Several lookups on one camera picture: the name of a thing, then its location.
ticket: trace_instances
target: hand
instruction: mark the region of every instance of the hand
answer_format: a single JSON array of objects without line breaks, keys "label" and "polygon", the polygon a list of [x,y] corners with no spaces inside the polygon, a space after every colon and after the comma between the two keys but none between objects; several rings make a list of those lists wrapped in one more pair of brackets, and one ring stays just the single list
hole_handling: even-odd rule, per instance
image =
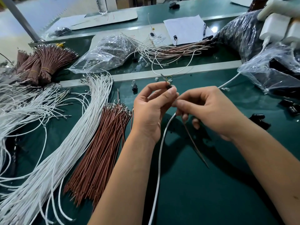
[{"label": "hand", "polygon": [[[251,122],[216,86],[188,90],[172,106],[177,107],[176,115],[182,115],[183,121],[191,114],[225,140],[232,140]],[[198,119],[192,121],[196,129],[200,127]]]},{"label": "hand", "polygon": [[160,139],[160,124],[166,111],[178,97],[176,87],[166,89],[168,82],[148,84],[135,98],[132,131],[150,138]]}]

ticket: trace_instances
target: paper sheet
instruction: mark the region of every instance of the paper sheet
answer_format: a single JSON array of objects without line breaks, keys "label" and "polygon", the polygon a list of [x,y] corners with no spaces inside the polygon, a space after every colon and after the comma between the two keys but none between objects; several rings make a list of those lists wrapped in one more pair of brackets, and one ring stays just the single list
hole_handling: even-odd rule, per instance
[{"label": "paper sheet", "polygon": [[245,7],[250,7],[252,0],[231,0],[231,2]]},{"label": "paper sheet", "polygon": [[164,20],[163,22],[173,41],[173,45],[176,44],[174,35],[177,36],[177,45],[199,42],[203,39],[203,37],[214,35],[212,30],[207,27],[205,36],[203,36],[204,21],[200,18],[199,15],[169,19]]},{"label": "paper sheet", "polygon": [[75,16],[69,16],[69,17],[62,17],[58,21],[56,21],[48,30],[46,33],[54,32],[58,29],[62,28],[70,28],[72,25],[77,24],[78,22],[81,22],[81,20],[85,17],[84,15],[75,15]]}]

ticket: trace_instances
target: workbench surface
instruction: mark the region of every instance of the workbench surface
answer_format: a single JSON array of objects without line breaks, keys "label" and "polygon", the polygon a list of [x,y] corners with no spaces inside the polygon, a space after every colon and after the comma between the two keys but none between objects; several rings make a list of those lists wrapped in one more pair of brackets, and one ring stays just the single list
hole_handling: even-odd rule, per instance
[{"label": "workbench surface", "polygon": [[[147,25],[149,12],[151,23],[162,23],[164,19],[193,16],[201,17],[223,15],[229,13],[245,12],[247,8],[231,5],[228,0],[190,0],[180,3],[179,10],[170,12],[168,5],[153,5],[138,7],[138,20],[117,25],[104,26],[105,30]],[[209,21],[222,28],[230,19]],[[92,36],[68,39],[65,46],[74,49],[80,55],[88,51]],[[237,53],[225,47],[220,47],[218,53],[211,57],[197,57],[191,65],[208,64],[239,60]],[[168,68],[186,66],[189,58],[180,60],[178,64]],[[151,70],[145,63],[133,64],[128,60],[124,66],[110,71],[112,74],[124,72],[139,72]],[[209,71],[186,75],[173,76],[173,84],[178,92],[196,88],[216,85],[219,86],[236,75],[236,68],[228,70]],[[70,80],[82,77],[80,74],[61,71],[56,79]],[[138,89],[141,90],[153,78],[137,80]],[[120,99],[129,108],[133,106],[136,97],[131,90],[131,82],[115,82],[112,90],[112,100],[116,99],[116,90],[119,88]],[[297,118],[291,118],[278,106],[280,98],[265,95],[256,88],[246,77],[240,75],[229,85],[230,91],[224,93],[244,113],[250,117],[253,113],[263,113],[265,121],[272,126],[268,132],[300,159],[299,137],[300,123]],[[84,92],[87,86],[75,87],[74,92]],[[67,120],[51,120],[47,125],[48,139],[43,158],[50,155],[68,135],[72,127],[81,116],[81,105],[64,106],[66,115],[72,115]],[[171,108],[162,121],[162,131],[168,120],[175,112]],[[197,154],[179,118],[172,121],[169,126],[161,157],[161,180],[157,200],[157,208],[153,224],[283,224],[276,209],[268,196],[252,175],[247,163],[237,149],[230,143],[222,140],[211,130],[201,127],[193,129],[190,122],[187,124],[191,135],[199,150],[208,162],[208,169]],[[130,126],[127,126],[125,135],[128,136]],[[27,134],[22,144],[28,154],[20,158],[18,176],[32,171],[43,147],[44,132],[39,129]],[[151,163],[150,177],[144,208],[143,224],[148,224],[155,194],[158,171],[158,154],[160,142],[156,145]],[[71,218],[76,219],[65,224],[87,224],[92,213],[92,203],[88,200],[76,208],[71,197],[62,196],[62,208]],[[54,219],[52,210],[49,210],[49,219]],[[35,224],[44,224],[41,216]]]}]

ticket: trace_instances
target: left hand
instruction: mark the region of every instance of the left hand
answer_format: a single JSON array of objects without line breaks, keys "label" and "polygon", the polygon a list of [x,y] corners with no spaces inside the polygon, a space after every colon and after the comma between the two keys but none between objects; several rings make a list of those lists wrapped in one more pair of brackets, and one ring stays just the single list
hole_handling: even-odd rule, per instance
[{"label": "left hand", "polygon": [[179,96],[176,87],[166,89],[168,82],[148,84],[135,98],[132,131],[142,134],[157,143],[160,139],[160,124],[166,111]]}]

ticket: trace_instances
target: forearm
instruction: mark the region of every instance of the forearm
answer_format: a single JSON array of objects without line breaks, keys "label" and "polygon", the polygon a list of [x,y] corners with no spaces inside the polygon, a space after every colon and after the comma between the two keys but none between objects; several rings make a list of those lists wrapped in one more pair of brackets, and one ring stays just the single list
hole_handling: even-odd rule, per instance
[{"label": "forearm", "polygon": [[300,162],[251,121],[233,138],[286,224],[300,221]]},{"label": "forearm", "polygon": [[88,225],[142,223],[154,146],[153,140],[130,133]]}]

